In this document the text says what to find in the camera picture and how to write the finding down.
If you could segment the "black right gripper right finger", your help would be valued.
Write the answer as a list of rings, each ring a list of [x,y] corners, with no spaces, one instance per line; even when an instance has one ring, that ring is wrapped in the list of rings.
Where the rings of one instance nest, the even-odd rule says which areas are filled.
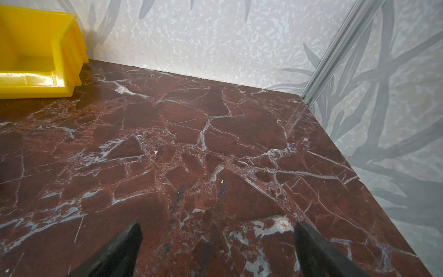
[[[298,222],[295,225],[294,243],[302,273],[306,277],[368,276],[305,222]]]

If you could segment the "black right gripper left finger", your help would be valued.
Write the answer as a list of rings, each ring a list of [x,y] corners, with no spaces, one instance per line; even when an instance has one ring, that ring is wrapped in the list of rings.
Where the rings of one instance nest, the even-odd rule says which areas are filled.
[[[133,222],[69,274],[70,277],[132,277],[143,241]]]

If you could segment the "yellow plastic bin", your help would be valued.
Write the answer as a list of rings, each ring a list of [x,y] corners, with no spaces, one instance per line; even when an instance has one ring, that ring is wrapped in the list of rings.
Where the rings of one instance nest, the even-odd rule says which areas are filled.
[[[75,15],[1,6],[1,99],[70,98],[87,63]]]

